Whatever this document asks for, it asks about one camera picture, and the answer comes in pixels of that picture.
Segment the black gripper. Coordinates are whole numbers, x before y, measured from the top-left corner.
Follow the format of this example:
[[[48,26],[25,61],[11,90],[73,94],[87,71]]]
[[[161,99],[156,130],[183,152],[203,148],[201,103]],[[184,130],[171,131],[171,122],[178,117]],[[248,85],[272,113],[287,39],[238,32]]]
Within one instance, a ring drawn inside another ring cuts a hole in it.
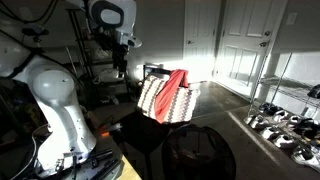
[[[128,54],[128,47],[114,43],[112,46],[113,68],[118,69],[120,73],[125,73],[127,69],[127,61],[124,57]]]

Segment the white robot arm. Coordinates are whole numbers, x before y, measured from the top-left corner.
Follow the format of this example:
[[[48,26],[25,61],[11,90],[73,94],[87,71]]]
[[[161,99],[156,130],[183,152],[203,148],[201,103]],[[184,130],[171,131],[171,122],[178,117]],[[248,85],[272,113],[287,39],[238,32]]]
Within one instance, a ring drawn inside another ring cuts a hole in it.
[[[116,32],[115,44],[138,48],[133,34],[135,0],[66,0],[100,28]],[[34,172],[47,178],[85,162],[96,146],[81,111],[75,79],[68,69],[41,52],[1,33],[0,76],[26,84],[44,114],[51,134],[36,147]]]

